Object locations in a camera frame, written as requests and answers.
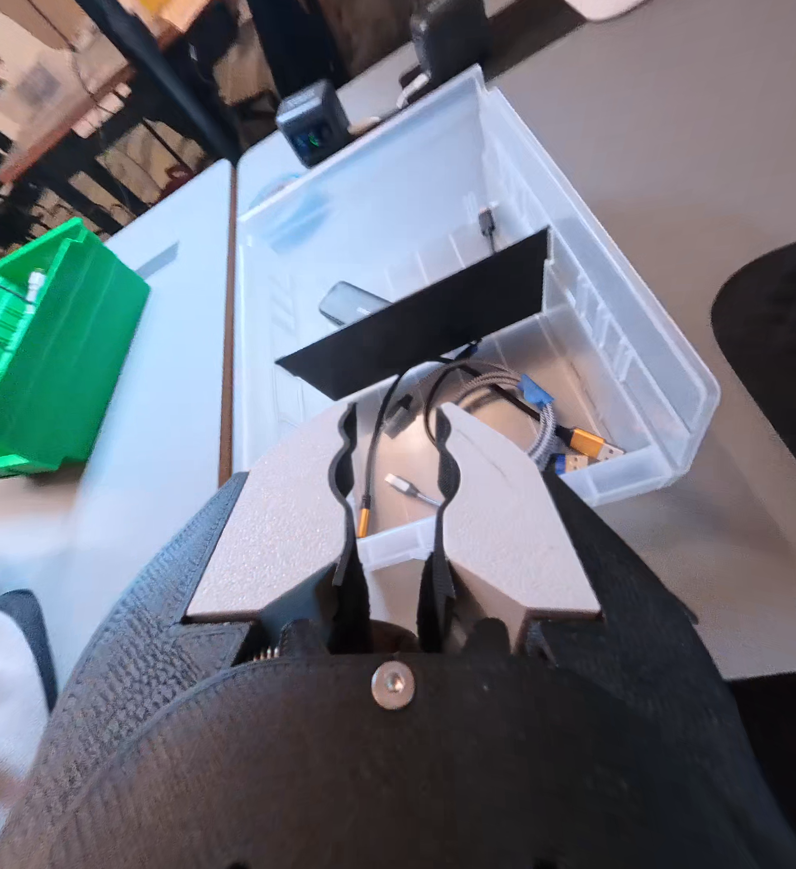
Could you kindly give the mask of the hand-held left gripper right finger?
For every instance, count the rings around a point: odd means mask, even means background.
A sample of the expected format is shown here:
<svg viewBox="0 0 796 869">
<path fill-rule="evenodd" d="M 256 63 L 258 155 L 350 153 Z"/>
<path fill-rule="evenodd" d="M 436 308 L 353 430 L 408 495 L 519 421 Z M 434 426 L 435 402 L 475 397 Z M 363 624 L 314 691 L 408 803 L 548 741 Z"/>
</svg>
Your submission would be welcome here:
<svg viewBox="0 0 796 869">
<path fill-rule="evenodd" d="M 536 621 L 597 620 L 602 606 L 543 472 L 456 404 L 435 416 L 442 503 L 419 591 L 421 650 L 463 646 L 496 620 L 515 654 Z"/>
</svg>

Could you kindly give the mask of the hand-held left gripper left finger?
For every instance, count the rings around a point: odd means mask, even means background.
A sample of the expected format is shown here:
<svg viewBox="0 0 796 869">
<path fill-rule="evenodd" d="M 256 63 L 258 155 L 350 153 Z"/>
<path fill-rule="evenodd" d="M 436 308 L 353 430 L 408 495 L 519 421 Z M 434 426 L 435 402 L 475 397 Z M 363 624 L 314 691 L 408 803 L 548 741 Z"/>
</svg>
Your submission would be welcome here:
<svg viewBox="0 0 796 869">
<path fill-rule="evenodd" d="M 240 494 L 186 608 L 193 623 L 247 623 L 257 649 L 312 622 L 329 652 L 372 647 L 357 549 L 353 453 L 357 405 L 303 423 L 243 475 Z"/>
</svg>

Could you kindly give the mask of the clear plastic storage bin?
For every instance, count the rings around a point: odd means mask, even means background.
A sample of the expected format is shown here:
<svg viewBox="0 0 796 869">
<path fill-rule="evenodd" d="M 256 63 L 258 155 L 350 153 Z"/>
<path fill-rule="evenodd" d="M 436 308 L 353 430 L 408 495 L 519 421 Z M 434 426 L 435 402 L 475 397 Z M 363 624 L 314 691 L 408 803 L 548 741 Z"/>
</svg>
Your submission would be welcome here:
<svg viewBox="0 0 796 869">
<path fill-rule="evenodd" d="M 530 313 L 479 356 L 529 375 L 558 422 L 624 456 L 569 483 L 599 507 L 674 484 L 693 464 L 720 387 L 652 290 L 478 67 L 282 188 L 240 194 L 234 303 L 233 469 L 334 400 L 277 361 L 341 337 L 320 312 L 338 282 L 394 306 L 491 250 L 539 235 Z"/>
</svg>

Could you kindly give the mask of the black bin divider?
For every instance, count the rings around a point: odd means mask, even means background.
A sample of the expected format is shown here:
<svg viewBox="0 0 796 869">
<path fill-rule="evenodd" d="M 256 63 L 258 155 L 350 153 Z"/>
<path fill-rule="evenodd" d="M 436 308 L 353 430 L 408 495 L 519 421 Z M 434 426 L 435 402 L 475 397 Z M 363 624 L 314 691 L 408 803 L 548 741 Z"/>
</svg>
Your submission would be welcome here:
<svg viewBox="0 0 796 869">
<path fill-rule="evenodd" d="M 276 360 L 331 400 L 432 362 L 542 310 L 544 228 Z"/>
</svg>

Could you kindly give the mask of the green plastic bin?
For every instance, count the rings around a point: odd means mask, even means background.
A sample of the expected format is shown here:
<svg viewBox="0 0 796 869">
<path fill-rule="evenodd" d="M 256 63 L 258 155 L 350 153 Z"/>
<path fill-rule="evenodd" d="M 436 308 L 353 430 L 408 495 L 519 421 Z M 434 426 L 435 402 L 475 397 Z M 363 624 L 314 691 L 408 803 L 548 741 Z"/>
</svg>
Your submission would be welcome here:
<svg viewBox="0 0 796 869">
<path fill-rule="evenodd" d="M 149 293 L 79 218 L 0 260 L 0 480 L 88 461 Z"/>
</svg>

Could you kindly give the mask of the black honeycomb wrist pad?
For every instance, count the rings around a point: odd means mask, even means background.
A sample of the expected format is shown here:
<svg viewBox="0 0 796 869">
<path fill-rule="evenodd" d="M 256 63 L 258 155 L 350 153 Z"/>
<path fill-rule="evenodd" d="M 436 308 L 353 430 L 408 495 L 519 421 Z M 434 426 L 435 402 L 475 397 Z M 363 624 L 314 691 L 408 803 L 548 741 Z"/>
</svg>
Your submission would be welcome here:
<svg viewBox="0 0 796 869">
<path fill-rule="evenodd" d="M 796 242 L 742 266 L 711 305 L 718 347 L 796 461 Z"/>
</svg>

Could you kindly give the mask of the wooden background table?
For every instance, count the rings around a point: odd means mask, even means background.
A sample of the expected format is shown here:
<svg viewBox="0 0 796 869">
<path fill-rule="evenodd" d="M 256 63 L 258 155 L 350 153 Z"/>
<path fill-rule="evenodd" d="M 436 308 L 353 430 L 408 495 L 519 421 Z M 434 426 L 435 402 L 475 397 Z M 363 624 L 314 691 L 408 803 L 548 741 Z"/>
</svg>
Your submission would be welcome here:
<svg viewBox="0 0 796 869">
<path fill-rule="evenodd" d="M 117 90 L 129 93 L 132 66 L 111 49 L 45 50 L 22 71 L 0 58 L 0 132 L 12 132 L 1 154 L 0 190 L 15 184 L 71 132 L 96 133 L 121 107 Z"/>
</svg>

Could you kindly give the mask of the dark grey power adapter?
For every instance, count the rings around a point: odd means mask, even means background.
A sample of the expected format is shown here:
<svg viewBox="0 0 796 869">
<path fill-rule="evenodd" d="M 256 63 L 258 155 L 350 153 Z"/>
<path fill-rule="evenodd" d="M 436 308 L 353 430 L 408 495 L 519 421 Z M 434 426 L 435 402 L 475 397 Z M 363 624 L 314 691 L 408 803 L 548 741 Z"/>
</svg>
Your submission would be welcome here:
<svg viewBox="0 0 796 869">
<path fill-rule="evenodd" d="M 417 2 L 410 33 L 420 69 L 434 87 L 482 63 L 491 53 L 483 1 Z"/>
</svg>

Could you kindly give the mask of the white metal stand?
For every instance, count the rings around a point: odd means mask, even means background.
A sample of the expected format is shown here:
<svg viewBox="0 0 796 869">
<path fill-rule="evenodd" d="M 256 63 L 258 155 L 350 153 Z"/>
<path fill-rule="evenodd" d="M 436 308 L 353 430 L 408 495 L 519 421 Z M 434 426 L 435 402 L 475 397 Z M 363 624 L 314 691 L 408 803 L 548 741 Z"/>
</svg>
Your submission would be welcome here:
<svg viewBox="0 0 796 869">
<path fill-rule="evenodd" d="M 586 21 L 601 24 L 624 16 L 636 8 L 645 5 L 644 0 L 568 0 L 565 3 L 582 16 Z"/>
</svg>

